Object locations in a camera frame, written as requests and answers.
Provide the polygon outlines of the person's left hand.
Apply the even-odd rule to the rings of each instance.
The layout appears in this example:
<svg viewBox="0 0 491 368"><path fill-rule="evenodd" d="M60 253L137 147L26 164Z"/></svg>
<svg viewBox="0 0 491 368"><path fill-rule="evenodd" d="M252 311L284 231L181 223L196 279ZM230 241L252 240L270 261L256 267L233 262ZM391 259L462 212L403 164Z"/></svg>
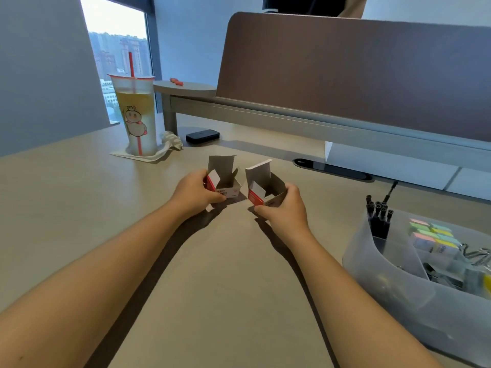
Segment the person's left hand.
<svg viewBox="0 0 491 368"><path fill-rule="evenodd" d="M203 204L203 192L208 191L203 182L206 175L206 169L199 169L184 176L178 182L167 205L181 221L197 215L208 206Z"/></svg>

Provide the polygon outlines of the person's right hand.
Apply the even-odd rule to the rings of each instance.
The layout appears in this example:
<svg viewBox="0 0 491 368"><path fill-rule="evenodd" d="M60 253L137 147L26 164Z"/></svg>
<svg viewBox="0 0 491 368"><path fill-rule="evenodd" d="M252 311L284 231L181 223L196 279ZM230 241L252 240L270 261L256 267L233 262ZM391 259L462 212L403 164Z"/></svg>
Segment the person's right hand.
<svg viewBox="0 0 491 368"><path fill-rule="evenodd" d="M282 204L276 208L273 222L269 222L273 232L289 248L295 244L312 239L304 202L296 185L286 183L287 194Z"/></svg>

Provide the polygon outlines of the small red cardboard box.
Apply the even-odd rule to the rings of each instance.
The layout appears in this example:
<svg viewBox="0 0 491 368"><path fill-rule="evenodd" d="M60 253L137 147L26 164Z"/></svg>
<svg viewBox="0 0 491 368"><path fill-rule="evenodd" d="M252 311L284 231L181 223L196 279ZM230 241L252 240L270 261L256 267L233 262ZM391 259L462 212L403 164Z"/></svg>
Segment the small red cardboard box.
<svg viewBox="0 0 491 368"><path fill-rule="evenodd" d="M220 193L228 201L235 201L242 187L237 180L238 168L234 166L235 157L235 155L209 156L208 171L203 180L206 190Z"/></svg>
<svg viewBox="0 0 491 368"><path fill-rule="evenodd" d="M254 206L279 207L287 194L285 182L271 172L272 159L245 169L248 183L248 199Z"/></svg>

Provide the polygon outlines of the person's left forearm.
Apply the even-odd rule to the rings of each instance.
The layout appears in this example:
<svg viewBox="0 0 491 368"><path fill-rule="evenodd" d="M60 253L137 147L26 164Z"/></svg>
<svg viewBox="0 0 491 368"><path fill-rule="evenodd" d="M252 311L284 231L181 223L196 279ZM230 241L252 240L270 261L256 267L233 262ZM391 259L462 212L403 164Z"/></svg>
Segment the person's left forearm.
<svg viewBox="0 0 491 368"><path fill-rule="evenodd" d="M186 219L172 199L0 313L0 368L83 368Z"/></svg>

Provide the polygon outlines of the black rectangular device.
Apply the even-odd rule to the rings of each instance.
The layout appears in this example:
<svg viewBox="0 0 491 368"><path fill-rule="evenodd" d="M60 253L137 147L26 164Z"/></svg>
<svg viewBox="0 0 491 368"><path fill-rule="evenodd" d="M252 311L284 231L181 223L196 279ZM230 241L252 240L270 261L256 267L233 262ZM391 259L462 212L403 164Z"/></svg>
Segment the black rectangular device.
<svg viewBox="0 0 491 368"><path fill-rule="evenodd" d="M186 135L187 143L195 146L216 141L219 139L220 133L212 129L200 130Z"/></svg>

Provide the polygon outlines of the white paper napkin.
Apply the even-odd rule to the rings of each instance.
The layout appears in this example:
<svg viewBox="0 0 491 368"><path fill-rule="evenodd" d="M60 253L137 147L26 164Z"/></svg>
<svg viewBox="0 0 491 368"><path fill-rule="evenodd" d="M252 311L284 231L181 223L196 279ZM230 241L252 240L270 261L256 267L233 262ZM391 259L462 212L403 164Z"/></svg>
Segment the white paper napkin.
<svg viewBox="0 0 491 368"><path fill-rule="evenodd" d="M156 154L150 155L150 156L140 156L140 155L132 155L126 152L126 150L122 150L119 152L112 152L110 155L121 157L121 158L126 158L126 159L131 159L131 160L137 160L137 161L142 161L142 162L154 162L162 159L165 154L169 151L171 147L171 144L169 142L166 142L164 144L160 144L158 146L158 150Z"/></svg>

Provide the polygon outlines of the bunch of black pens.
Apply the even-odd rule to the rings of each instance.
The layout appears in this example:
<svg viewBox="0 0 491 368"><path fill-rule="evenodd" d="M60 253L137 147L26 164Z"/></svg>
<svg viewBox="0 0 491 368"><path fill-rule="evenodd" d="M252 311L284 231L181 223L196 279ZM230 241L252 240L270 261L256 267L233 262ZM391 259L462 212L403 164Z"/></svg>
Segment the bunch of black pens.
<svg viewBox="0 0 491 368"><path fill-rule="evenodd" d="M398 183L398 180L393 182L390 191L386 194L382 201L374 202L371 195L367 195L365 197L367 219L373 237L381 240L387 240L388 238L391 219L394 214L394 210L391 210L388 207L388 201Z"/></svg>

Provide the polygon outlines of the grey rounded side shelf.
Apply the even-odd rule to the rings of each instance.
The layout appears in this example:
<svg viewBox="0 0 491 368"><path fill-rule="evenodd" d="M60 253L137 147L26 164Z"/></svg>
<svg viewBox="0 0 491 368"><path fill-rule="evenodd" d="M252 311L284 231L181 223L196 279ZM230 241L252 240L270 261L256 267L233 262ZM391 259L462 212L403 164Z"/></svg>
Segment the grey rounded side shelf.
<svg viewBox="0 0 491 368"><path fill-rule="evenodd" d="M163 123L166 131L170 131L178 135L177 128L177 113L171 108L171 97L186 97L186 98L212 98L216 95L216 87L184 81L182 85L168 81L154 81L154 92L161 96L163 108Z"/></svg>

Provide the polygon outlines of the translucent plastic drink cup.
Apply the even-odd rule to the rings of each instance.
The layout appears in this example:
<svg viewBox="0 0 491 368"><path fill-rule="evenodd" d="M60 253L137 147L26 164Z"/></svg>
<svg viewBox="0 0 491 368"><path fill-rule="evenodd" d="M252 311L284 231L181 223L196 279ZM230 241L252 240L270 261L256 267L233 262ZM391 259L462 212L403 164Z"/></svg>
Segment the translucent plastic drink cup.
<svg viewBox="0 0 491 368"><path fill-rule="evenodd" d="M110 74L122 120L128 136L126 151L138 155L137 137L141 139L143 156L158 150L155 122L154 76L135 77L136 92L132 94L131 76Z"/></svg>

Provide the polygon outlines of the white paper sheet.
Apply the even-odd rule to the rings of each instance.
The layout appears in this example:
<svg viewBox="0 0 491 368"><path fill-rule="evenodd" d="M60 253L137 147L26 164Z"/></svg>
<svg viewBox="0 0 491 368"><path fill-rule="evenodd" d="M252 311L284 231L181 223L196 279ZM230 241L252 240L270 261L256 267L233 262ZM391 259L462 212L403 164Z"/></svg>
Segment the white paper sheet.
<svg viewBox="0 0 491 368"><path fill-rule="evenodd" d="M324 145L327 164L437 190L445 190L461 170L461 167L439 162L328 141Z"/></svg>

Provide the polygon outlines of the clear plastic organizer bin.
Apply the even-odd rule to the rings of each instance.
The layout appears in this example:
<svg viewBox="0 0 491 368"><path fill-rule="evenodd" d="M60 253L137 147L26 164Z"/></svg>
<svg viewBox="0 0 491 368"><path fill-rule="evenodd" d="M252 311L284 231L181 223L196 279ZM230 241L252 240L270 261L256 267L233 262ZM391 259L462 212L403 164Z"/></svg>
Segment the clear plastic organizer bin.
<svg viewBox="0 0 491 368"><path fill-rule="evenodd" d="M423 345L491 368L491 299L430 281L419 258L425 251L408 241L410 218L451 229L469 251L491 249L491 235L395 210L387 240L373 237L367 217L362 217L343 255L343 267Z"/></svg>

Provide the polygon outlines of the brown desk partition screen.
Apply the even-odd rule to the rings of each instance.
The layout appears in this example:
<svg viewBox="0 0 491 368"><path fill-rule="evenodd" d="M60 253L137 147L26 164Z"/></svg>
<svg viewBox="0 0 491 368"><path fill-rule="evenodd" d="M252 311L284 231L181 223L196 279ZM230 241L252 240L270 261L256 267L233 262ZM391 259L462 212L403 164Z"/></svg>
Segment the brown desk partition screen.
<svg viewBox="0 0 491 368"><path fill-rule="evenodd" d="M491 27L238 12L217 96L491 142Z"/></svg>

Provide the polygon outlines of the stack of pastel sticky notes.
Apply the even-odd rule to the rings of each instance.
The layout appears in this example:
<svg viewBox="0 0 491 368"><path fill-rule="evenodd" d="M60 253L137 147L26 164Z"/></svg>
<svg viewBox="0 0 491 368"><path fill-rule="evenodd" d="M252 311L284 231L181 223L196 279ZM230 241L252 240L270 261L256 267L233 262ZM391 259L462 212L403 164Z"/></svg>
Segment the stack of pastel sticky notes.
<svg viewBox="0 0 491 368"><path fill-rule="evenodd" d="M414 218L409 219L408 236L410 245L429 253L453 258L463 249L451 229Z"/></svg>

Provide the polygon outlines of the window with city view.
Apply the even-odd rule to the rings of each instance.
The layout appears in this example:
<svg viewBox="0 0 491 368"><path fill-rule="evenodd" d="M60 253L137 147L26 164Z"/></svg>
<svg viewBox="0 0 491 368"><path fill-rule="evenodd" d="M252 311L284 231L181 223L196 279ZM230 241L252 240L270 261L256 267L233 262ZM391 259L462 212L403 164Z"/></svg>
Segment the window with city view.
<svg viewBox="0 0 491 368"><path fill-rule="evenodd" d="M154 73L147 13L114 0L80 0L110 124L122 121L110 74Z"/></svg>

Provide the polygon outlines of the pile of metal binder clips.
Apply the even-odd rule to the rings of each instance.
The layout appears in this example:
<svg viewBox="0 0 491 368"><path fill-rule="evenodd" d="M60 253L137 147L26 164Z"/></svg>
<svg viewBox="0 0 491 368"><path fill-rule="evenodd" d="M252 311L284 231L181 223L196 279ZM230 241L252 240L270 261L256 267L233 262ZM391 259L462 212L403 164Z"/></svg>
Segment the pile of metal binder clips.
<svg viewBox="0 0 491 368"><path fill-rule="evenodd" d="M431 253L420 252L419 258L430 281L491 299L491 249L468 248L464 243L456 253L440 248Z"/></svg>

